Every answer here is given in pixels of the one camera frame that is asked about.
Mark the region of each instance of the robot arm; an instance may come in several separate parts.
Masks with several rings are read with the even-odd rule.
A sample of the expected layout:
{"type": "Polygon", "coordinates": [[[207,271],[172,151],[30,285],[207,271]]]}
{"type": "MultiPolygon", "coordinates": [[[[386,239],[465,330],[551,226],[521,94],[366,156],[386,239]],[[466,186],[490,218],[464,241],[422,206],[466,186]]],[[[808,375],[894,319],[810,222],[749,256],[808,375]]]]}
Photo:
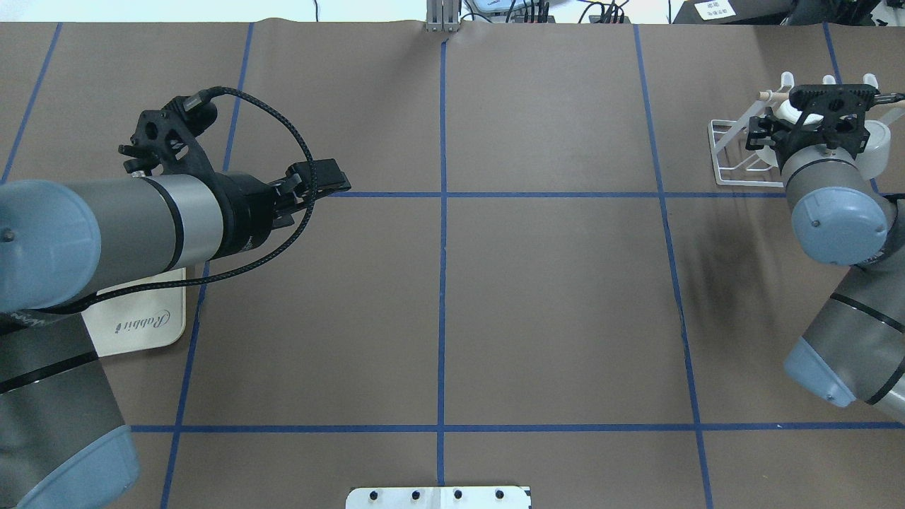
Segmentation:
{"type": "Polygon", "coordinates": [[[804,251],[852,266],[786,359],[786,373],[836,406],[860,399],[905,422],[905,201],[874,192],[855,163],[870,137],[867,110],[902,99],[871,85],[795,87],[798,122],[771,110],[752,117],[748,148],[775,151],[804,251]],[[811,115],[819,120],[806,125],[811,115]]]}
{"type": "Polygon", "coordinates": [[[348,190],[336,161],[314,161],[288,120],[244,92],[216,87],[141,113],[119,147],[132,178],[0,186],[0,508],[94,508],[138,478],[135,447],[81,316],[136,290],[210,283],[271,260],[307,224],[314,201],[348,190]],[[211,99],[238,95],[283,123],[306,160],[270,183],[217,173],[195,139],[211,99]],[[162,166],[159,175],[151,170],[162,166]],[[255,263],[184,282],[97,291],[260,246],[299,227],[255,263]]]}

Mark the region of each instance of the blue plastic cover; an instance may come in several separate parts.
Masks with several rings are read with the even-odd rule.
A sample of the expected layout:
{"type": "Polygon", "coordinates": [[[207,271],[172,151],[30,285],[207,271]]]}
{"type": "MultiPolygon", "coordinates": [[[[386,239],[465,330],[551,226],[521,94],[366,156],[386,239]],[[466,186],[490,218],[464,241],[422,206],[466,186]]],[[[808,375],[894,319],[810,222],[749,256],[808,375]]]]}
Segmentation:
{"type": "Polygon", "coordinates": [[[0,312],[65,303],[99,260],[98,221],[74,191],[44,180],[0,186],[0,312]]]}
{"type": "Polygon", "coordinates": [[[798,200],[792,227],[808,256],[852,265],[877,254],[889,227],[873,198],[849,187],[822,187],[798,200]]]}
{"type": "Polygon", "coordinates": [[[836,375],[823,357],[805,341],[798,338],[798,343],[786,357],[783,364],[786,374],[805,389],[813,392],[818,398],[833,403],[836,407],[848,407],[855,396],[836,375]]]}
{"type": "Polygon", "coordinates": [[[128,426],[98,438],[28,492],[18,509],[98,509],[138,479],[138,453],[128,426]]]}

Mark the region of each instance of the white label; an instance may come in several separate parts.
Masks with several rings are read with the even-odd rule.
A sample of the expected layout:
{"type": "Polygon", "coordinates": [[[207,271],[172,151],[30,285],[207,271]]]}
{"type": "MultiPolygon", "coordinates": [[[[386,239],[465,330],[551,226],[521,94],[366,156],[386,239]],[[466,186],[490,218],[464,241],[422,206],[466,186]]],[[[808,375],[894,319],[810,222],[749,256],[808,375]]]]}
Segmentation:
{"type": "Polygon", "coordinates": [[[729,0],[701,2],[695,4],[694,7],[698,9],[700,19],[703,20],[728,18],[735,15],[735,10],[733,10],[732,5],[729,4],[729,0]]]}

